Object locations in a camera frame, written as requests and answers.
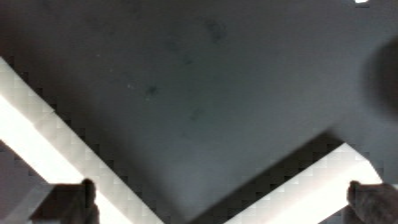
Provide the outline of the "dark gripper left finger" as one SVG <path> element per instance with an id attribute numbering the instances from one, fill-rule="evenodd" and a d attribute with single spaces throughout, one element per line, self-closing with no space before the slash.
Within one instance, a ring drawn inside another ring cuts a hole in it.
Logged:
<path id="1" fill-rule="evenodd" d="M 12 224 L 99 224 L 92 180 L 35 187 L 12 210 Z"/>

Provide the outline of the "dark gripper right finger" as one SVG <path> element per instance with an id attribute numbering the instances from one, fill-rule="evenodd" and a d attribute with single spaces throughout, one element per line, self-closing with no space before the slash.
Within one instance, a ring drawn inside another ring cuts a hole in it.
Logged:
<path id="1" fill-rule="evenodd" d="M 349 182 L 346 224 L 398 224 L 398 189 L 390 184 Z"/>

